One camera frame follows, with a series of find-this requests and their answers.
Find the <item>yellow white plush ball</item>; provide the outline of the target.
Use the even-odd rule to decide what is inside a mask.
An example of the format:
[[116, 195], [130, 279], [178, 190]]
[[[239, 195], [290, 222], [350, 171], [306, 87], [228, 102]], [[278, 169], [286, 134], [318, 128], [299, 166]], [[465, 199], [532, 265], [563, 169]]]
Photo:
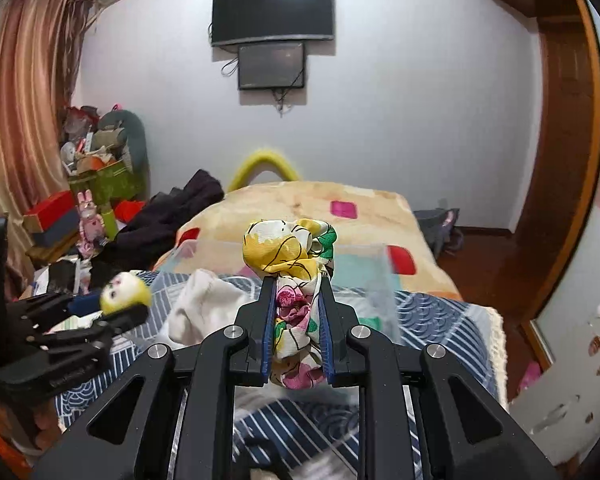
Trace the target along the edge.
[[99, 296], [100, 310], [104, 315], [113, 315], [136, 304], [151, 305], [149, 286], [136, 274], [118, 273], [105, 285]]

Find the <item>floral patterned cloth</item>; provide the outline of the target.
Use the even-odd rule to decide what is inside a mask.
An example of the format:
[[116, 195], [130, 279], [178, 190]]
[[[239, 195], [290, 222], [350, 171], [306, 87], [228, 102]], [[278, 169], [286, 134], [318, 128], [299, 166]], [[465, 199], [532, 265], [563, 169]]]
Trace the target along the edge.
[[246, 266], [275, 278], [270, 381], [291, 390], [324, 382], [318, 295], [332, 276], [335, 229], [313, 219], [254, 222], [242, 240]]

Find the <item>red box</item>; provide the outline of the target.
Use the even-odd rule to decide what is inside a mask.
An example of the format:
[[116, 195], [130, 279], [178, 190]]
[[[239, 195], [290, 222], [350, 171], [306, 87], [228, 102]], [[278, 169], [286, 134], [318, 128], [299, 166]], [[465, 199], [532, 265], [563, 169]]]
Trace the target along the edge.
[[22, 218], [24, 229], [30, 234], [44, 233], [55, 224], [71, 218], [71, 224], [78, 226], [76, 202], [70, 190], [60, 191], [48, 196], [27, 211]]

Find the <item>white cabinet with stickers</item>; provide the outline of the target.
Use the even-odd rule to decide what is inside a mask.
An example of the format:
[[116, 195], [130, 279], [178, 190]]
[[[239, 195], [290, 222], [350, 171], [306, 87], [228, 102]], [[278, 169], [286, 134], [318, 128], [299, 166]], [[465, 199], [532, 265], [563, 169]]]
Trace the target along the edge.
[[592, 448], [600, 437], [600, 305], [562, 337], [554, 363], [509, 414], [553, 465]]

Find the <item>pink rabbit plush toy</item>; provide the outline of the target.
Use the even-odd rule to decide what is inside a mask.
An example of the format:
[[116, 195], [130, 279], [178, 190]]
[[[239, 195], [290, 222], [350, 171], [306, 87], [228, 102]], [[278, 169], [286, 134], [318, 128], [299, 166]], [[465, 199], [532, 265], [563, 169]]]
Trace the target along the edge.
[[106, 243], [106, 233], [90, 190], [78, 193], [78, 213], [80, 240], [76, 247], [83, 259], [91, 259]]

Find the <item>clear plastic box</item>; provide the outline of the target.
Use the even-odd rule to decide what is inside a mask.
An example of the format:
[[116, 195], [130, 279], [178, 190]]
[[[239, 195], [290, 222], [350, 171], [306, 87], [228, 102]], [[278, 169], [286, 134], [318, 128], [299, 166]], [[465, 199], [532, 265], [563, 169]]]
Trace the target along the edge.
[[[385, 248], [338, 244], [334, 267], [330, 281], [337, 300], [354, 307], [359, 318], [370, 318], [376, 330], [398, 342], [400, 327], [394, 293], [399, 282], [391, 273]], [[198, 269], [211, 271], [250, 295], [259, 292], [261, 280], [242, 260], [241, 244], [186, 240], [169, 252], [155, 270], [150, 284], [149, 318], [134, 333], [140, 344], [156, 338], [189, 275]]]

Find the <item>white towel cloth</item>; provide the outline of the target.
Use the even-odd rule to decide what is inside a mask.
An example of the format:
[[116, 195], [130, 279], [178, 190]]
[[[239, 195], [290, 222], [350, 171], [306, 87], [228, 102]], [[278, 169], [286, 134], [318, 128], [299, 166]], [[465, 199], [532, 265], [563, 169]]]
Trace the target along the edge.
[[200, 344], [220, 328], [232, 325], [239, 308], [256, 300], [260, 288], [251, 278], [220, 278], [211, 271], [196, 270], [164, 322], [166, 343], [172, 349]]

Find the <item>black clothes pile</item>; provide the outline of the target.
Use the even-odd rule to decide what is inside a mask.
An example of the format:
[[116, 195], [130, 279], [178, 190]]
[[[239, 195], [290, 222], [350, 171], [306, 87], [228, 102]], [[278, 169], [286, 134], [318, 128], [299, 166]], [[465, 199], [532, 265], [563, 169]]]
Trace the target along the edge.
[[173, 248], [184, 223], [223, 198], [220, 181], [202, 169], [181, 190], [155, 195], [91, 258], [90, 289], [104, 287], [119, 272], [150, 270]]

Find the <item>blue white patterned tablecloth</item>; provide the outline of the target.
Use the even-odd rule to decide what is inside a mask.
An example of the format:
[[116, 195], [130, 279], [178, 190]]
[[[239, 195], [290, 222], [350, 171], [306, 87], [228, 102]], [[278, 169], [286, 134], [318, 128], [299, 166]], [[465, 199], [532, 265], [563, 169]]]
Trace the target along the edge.
[[[486, 308], [414, 292], [396, 292], [394, 300], [400, 327], [398, 342], [388, 337], [394, 344], [415, 350], [441, 344], [505, 410], [506, 388], [495, 380], [478, 329], [478, 322], [490, 316]], [[279, 479], [358, 478], [358, 388], [334, 388], [326, 377], [309, 389], [274, 384], [272, 343], [273, 335], [264, 384], [235, 389], [227, 479], [251, 479], [259, 472]]]

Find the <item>green box of clutter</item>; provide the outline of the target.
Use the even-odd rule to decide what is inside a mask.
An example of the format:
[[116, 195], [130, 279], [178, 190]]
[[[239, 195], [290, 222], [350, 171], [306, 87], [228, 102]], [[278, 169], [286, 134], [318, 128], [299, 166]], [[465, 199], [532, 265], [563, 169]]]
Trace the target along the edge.
[[98, 206], [112, 200], [130, 200], [143, 193], [145, 184], [140, 172], [132, 171], [122, 159], [104, 152], [80, 155], [68, 183], [74, 195], [90, 191]]

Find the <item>grey green plush pillow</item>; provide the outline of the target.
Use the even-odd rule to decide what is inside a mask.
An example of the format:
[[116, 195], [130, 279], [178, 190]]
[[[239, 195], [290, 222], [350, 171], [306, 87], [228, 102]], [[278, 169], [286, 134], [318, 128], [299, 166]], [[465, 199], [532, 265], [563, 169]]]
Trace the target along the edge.
[[148, 164], [145, 128], [140, 118], [129, 110], [110, 110], [99, 119], [100, 130], [117, 131], [117, 146], [122, 160], [133, 174], [142, 174]]

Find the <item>dark bag on floor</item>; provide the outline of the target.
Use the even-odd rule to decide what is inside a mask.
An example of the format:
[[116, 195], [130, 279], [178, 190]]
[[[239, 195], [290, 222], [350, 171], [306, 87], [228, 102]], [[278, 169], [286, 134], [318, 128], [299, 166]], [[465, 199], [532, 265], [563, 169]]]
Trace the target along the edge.
[[456, 225], [460, 216], [458, 208], [416, 210], [414, 216], [436, 260], [444, 252], [455, 254], [463, 248], [464, 234]]

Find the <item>beige blanket coloured squares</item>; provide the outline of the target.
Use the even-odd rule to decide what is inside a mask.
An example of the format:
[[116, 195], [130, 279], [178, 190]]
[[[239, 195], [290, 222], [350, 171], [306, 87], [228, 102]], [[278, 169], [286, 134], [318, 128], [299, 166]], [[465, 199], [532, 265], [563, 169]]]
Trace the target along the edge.
[[178, 229], [175, 244], [186, 240], [242, 244], [254, 222], [300, 219], [329, 223], [338, 246], [387, 248], [400, 289], [462, 298], [452, 278], [437, 265], [406, 198], [388, 191], [311, 181], [249, 185], [188, 219]]

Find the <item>yellow fuzzy arch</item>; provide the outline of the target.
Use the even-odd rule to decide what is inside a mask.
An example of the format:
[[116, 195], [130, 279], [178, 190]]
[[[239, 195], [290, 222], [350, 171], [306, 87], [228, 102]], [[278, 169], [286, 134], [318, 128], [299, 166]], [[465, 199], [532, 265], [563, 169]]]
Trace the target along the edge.
[[291, 166], [291, 163], [282, 154], [267, 148], [261, 148], [252, 152], [238, 167], [227, 191], [234, 192], [240, 188], [245, 188], [262, 171], [271, 171], [282, 181], [299, 181], [301, 179], [298, 171]]

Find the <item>striped brown curtain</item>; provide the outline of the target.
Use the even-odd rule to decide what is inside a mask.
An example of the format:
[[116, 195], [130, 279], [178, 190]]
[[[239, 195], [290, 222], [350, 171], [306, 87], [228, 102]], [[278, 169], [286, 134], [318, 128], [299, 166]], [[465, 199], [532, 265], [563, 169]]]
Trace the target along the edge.
[[0, 278], [8, 298], [33, 280], [24, 214], [68, 186], [59, 145], [94, 2], [0, 0], [0, 216], [8, 218]]

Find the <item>small black wall monitor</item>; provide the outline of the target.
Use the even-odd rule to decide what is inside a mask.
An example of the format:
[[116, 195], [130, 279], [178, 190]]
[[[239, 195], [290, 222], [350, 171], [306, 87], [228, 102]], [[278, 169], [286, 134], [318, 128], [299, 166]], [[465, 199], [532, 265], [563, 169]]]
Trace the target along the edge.
[[306, 78], [303, 42], [265, 42], [238, 47], [238, 89], [301, 89]]

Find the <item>black wall television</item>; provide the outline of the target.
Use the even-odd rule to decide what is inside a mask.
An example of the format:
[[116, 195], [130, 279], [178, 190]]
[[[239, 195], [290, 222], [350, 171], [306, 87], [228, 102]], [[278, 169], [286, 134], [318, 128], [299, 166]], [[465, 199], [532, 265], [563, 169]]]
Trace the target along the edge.
[[212, 0], [215, 47], [335, 38], [334, 0]]

